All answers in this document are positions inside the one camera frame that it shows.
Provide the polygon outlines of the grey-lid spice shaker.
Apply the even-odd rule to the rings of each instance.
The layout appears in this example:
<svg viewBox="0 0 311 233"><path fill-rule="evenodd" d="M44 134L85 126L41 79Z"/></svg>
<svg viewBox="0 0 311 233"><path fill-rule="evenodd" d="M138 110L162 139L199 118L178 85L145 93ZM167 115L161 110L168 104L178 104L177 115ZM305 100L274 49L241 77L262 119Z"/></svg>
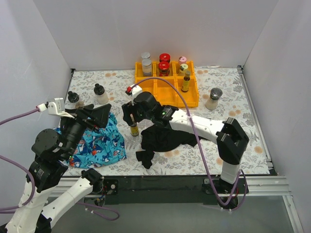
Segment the grey-lid spice shaker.
<svg viewBox="0 0 311 233"><path fill-rule="evenodd" d="M210 92L209 99L206 101L206 108L209 110L215 110L218 105L218 100L223 95L223 92L220 88L212 88Z"/></svg>

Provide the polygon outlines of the yellow-lid spice shaker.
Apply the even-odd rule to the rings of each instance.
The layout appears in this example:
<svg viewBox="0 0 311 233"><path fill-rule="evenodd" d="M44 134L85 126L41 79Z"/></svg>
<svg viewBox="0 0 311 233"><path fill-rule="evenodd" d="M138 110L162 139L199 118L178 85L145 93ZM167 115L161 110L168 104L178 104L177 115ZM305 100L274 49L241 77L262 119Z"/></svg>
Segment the yellow-lid spice shaker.
<svg viewBox="0 0 311 233"><path fill-rule="evenodd" d="M188 70L187 64L181 64L179 67L178 76L185 76L186 71Z"/></svg>

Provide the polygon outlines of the red-lid sauce jar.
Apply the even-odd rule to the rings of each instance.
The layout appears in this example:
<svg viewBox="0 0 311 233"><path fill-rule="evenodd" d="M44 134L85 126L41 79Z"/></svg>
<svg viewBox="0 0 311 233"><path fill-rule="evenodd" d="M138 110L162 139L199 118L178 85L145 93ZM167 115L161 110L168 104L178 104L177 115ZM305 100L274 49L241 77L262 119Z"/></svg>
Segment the red-lid sauce jar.
<svg viewBox="0 0 311 233"><path fill-rule="evenodd" d="M159 55L159 61L170 63L171 56L168 53L162 53Z"/></svg>
<svg viewBox="0 0 311 233"><path fill-rule="evenodd" d="M166 77L170 73L170 64L166 61L161 61L158 64L159 77Z"/></svg>

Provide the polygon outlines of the small black-cap bottle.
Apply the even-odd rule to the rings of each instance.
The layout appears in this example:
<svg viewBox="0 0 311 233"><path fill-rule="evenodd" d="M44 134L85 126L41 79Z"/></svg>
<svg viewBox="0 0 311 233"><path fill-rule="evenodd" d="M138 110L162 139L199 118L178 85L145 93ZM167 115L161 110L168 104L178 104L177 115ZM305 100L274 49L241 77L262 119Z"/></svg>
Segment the small black-cap bottle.
<svg viewBox="0 0 311 233"><path fill-rule="evenodd" d="M67 109L77 109L84 106L84 102L76 92L68 92L68 101Z"/></svg>

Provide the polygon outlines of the blue-label spice jar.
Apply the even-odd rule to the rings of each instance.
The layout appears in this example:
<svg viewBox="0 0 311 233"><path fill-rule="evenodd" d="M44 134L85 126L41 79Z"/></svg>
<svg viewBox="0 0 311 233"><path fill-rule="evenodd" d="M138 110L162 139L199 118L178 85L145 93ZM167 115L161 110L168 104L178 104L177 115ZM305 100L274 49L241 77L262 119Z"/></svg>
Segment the blue-label spice jar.
<svg viewBox="0 0 311 233"><path fill-rule="evenodd" d="M140 57L142 60L145 60L145 59L150 59L151 55L149 52L143 52L143 53L141 53Z"/></svg>
<svg viewBox="0 0 311 233"><path fill-rule="evenodd" d="M141 65L142 65L143 76L150 77L153 71L151 59L143 59Z"/></svg>

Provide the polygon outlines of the pink-lid spice shaker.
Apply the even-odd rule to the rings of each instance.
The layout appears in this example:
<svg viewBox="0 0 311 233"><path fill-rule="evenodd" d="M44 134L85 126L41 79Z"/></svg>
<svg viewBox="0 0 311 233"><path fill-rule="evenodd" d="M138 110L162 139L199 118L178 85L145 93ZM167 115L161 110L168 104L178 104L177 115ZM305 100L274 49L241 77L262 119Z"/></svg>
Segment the pink-lid spice shaker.
<svg viewBox="0 0 311 233"><path fill-rule="evenodd" d="M185 56L180 56L178 58L178 64L182 65L182 64L186 64L187 63L187 58Z"/></svg>

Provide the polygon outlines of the small yellow-label sauce bottle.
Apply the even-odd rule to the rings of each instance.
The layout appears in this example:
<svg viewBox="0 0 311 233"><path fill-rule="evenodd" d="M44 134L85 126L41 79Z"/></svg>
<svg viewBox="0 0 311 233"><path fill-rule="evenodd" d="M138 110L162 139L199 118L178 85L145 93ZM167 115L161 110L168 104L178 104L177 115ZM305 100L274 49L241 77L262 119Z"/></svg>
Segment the small yellow-label sauce bottle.
<svg viewBox="0 0 311 233"><path fill-rule="evenodd" d="M139 129L138 129L137 123L135 122L135 119L134 119L132 114L130 115L130 117L131 117L131 120L133 122L133 124L130 126L131 135L132 136L138 136L139 135Z"/></svg>

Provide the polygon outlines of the black-cap white bottle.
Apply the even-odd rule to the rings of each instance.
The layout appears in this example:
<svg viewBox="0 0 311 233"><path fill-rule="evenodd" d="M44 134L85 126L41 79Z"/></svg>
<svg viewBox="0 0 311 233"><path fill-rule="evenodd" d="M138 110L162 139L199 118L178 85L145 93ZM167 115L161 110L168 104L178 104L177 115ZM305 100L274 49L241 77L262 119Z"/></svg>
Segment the black-cap white bottle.
<svg viewBox="0 0 311 233"><path fill-rule="evenodd" d="M102 85L96 83L93 91L99 104L104 105L108 103L109 99L105 91L105 88Z"/></svg>

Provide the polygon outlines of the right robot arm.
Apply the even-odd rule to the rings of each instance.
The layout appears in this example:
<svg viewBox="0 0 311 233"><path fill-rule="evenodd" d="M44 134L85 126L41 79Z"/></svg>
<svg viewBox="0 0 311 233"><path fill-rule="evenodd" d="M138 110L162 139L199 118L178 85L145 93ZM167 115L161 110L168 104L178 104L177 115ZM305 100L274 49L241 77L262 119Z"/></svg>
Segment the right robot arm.
<svg viewBox="0 0 311 233"><path fill-rule="evenodd" d="M188 133L213 142L223 160L218 182L220 188L226 193L237 188L241 173L240 163L249 137L236 119L229 117L221 121L189 116L177 107L161 105L150 92L131 87L126 94L132 98L130 102L122 105L123 120L129 126L150 120L159 129L168 129L179 135Z"/></svg>

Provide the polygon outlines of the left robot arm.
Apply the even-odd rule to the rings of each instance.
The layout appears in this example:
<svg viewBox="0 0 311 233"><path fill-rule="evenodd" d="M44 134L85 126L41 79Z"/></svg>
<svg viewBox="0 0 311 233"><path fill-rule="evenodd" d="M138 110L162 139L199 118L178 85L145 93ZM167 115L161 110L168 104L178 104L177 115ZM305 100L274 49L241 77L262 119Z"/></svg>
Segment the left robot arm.
<svg viewBox="0 0 311 233"><path fill-rule="evenodd" d="M63 104L49 101L35 111L48 111L61 118L61 132L53 129L41 131L32 146L35 160L26 170L26 183L18 206L4 208L1 212L13 214L2 225L2 233L49 233L58 219L87 194L99 194L104 187L104 177L95 169L82 171L78 181L54 202L47 199L57 187L68 167L69 160L78 147L86 129L105 128L111 104L95 108L92 104L75 110L66 110Z"/></svg>

